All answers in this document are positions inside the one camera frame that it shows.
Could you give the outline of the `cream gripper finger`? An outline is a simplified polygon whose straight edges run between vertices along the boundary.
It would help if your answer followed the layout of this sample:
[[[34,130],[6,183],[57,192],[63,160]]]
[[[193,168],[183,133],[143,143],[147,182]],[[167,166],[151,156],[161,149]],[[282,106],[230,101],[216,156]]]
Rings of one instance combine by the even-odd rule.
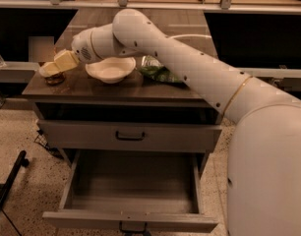
[[[59,73],[59,69],[55,62],[45,62],[40,68],[39,73],[44,77],[51,77]]]
[[[79,65],[79,59],[71,50],[62,50],[54,56],[54,62],[60,72],[72,70]]]

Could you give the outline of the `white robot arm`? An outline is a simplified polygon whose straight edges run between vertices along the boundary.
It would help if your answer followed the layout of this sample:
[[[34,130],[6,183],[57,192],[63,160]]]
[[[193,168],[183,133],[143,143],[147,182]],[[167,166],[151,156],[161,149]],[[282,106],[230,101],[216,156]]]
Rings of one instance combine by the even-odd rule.
[[[228,155],[230,236],[301,236],[301,100],[166,36],[143,13],[75,35],[44,77],[109,57],[150,55],[235,123]]]

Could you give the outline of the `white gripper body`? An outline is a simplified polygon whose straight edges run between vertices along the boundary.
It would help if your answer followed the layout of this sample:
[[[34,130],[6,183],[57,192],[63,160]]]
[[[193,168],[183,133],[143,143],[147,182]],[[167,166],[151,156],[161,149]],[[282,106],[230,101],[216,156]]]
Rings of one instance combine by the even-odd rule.
[[[91,46],[92,29],[86,29],[73,36],[71,43],[72,50],[78,58],[84,63],[93,63],[95,61],[95,54]]]

